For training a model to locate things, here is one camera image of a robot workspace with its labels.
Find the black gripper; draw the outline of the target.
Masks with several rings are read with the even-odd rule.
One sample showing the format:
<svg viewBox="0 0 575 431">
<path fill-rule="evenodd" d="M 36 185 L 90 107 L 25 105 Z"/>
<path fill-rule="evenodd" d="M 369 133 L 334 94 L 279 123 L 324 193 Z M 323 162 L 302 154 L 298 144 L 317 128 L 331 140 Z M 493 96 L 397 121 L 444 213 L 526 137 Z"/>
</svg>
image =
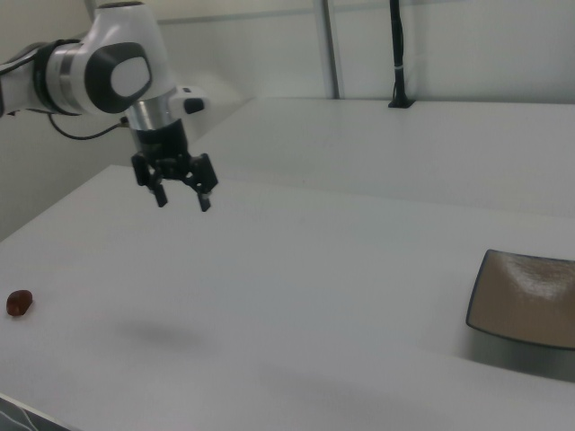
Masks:
<svg viewBox="0 0 575 431">
<path fill-rule="evenodd" d="M 190 156 L 180 120 L 150 130 L 131 129 L 137 152 L 131 157 L 137 184 L 154 195 L 159 207 L 168 200 L 163 178 L 181 178 L 197 195 L 202 212 L 211 208 L 210 195 L 218 178 L 208 154 Z"/>
</svg>

